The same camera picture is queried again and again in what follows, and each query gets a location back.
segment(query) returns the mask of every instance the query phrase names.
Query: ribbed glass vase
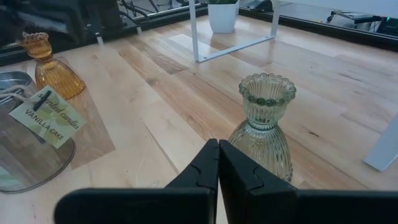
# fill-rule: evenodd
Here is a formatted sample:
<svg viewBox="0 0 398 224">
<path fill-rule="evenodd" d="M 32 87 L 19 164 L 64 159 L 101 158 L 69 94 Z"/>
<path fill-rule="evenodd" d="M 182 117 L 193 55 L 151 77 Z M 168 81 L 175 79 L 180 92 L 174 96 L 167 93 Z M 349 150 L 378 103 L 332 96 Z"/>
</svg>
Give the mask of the ribbed glass vase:
<svg viewBox="0 0 398 224">
<path fill-rule="evenodd" d="M 17 42 L 23 46 L 27 54 L 36 59 L 35 80 L 38 89 L 51 86 L 65 100 L 81 93 L 84 82 L 79 76 L 61 61 L 52 57 L 52 48 L 46 33 L 28 34 L 23 41 Z"/>
<path fill-rule="evenodd" d="M 284 133 L 277 122 L 295 98 L 296 88 L 287 78 L 254 74 L 239 84 L 247 116 L 229 142 L 276 176 L 292 180 L 292 162 Z"/>
</svg>

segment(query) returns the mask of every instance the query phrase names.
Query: yellow glass vase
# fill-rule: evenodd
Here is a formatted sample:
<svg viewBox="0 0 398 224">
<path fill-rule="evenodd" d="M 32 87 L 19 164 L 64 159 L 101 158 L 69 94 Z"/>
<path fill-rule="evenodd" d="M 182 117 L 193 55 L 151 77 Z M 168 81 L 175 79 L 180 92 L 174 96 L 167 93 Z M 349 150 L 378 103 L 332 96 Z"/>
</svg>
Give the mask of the yellow glass vase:
<svg viewBox="0 0 398 224">
<path fill-rule="evenodd" d="M 77 74 L 68 65 L 52 57 L 48 34 L 28 34 L 18 44 L 37 61 L 35 79 L 38 89 L 49 85 L 65 100 L 84 90 L 85 84 Z"/>
</svg>

